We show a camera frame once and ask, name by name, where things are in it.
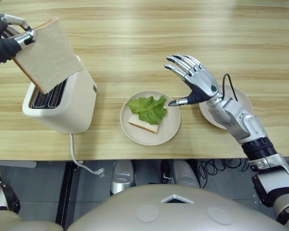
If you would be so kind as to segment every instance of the toaster cord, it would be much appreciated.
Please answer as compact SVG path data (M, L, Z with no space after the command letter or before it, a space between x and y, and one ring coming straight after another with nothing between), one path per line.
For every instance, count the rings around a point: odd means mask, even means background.
M73 133L70 133L69 134L69 144L70 144L70 152L71 152L71 158L73 160L73 162L79 166L79 167L82 167L82 168L85 168L86 170L88 170L89 172L91 172L92 174L95 174L95 175L99 175L100 178L104 177L105 176L105 169L104 168L100 168L99 170L97 171L92 171L90 168L88 168L87 166L85 165L82 165L79 161L76 160L75 156L74 156L74 138L73 138Z

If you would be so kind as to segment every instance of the toaster slot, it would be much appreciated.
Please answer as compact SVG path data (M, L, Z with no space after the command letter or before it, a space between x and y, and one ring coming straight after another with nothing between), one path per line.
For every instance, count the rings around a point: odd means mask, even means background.
M42 94L39 90L36 92L32 108L44 108L46 99L47 99L48 93L47 94Z
M43 94L36 89L32 109L53 109L60 105L63 92L66 86L66 80L55 86L49 93Z
M58 84L57 86L55 86L48 102L49 108L56 108L57 106L59 106L65 86L66 86L66 80L64 80L62 83Z

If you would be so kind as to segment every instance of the robotic arm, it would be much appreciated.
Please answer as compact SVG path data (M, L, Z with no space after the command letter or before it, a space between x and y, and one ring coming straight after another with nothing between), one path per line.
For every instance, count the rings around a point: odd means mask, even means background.
M240 102L218 91L212 74L197 59L188 55L173 55L165 68L178 75L192 90L185 98L169 103L180 106L206 101L209 112L219 124L225 126L241 145L249 159L251 169L258 172L252 180L261 202L274 207L278 222L289 221L289 165L277 153L260 120L247 112Z
M10 25L21 26L25 33L19 34ZM33 43L36 37L36 30L32 30L24 19L0 13L0 63L11 60L20 50Z

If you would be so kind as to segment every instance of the sandwich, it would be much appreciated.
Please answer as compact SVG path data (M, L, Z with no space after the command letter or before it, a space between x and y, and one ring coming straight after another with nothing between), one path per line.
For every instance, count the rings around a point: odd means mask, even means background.
M162 119L167 114L167 109L164 107L165 102L165 96L161 96L158 100L155 100L153 96L130 100L127 106L130 108L132 115L128 123L152 133L157 133Z

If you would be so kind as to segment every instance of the plate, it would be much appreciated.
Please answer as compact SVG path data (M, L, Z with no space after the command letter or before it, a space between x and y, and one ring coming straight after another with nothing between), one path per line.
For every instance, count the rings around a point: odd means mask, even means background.
M138 128L128 123L132 113L130 108L126 105L129 100L135 100L139 97L149 98L153 96L155 100L158 100L162 95L166 97L166 102L164 106L167 107L167 114L163 118L162 122L159 125L158 132L152 133L146 131L142 128ZM159 145L169 141L178 131L181 123L181 114L178 107L168 107L168 103L173 99L166 95L165 93L155 91L155 90L146 90L141 91L133 96L131 96L123 105L120 114L121 126L125 134L136 143L142 145Z
M218 88L219 88L220 92L222 93L223 92L223 86L221 84L219 84ZM241 91L239 91L238 89L235 89L235 93L236 93L237 100L243 105L243 108L246 111L252 113L252 105L250 103L250 100L247 98L247 96L245 94L243 94ZM233 95L232 89L228 85L225 85L225 95L229 95L231 98L235 99L235 96ZM219 123L217 123L213 119L213 116L208 111L209 106L207 105L206 102L200 103L199 107L200 107L202 115L207 119L207 121L209 121L211 124L213 124L214 126L216 126L218 128L226 129L223 125L220 125Z

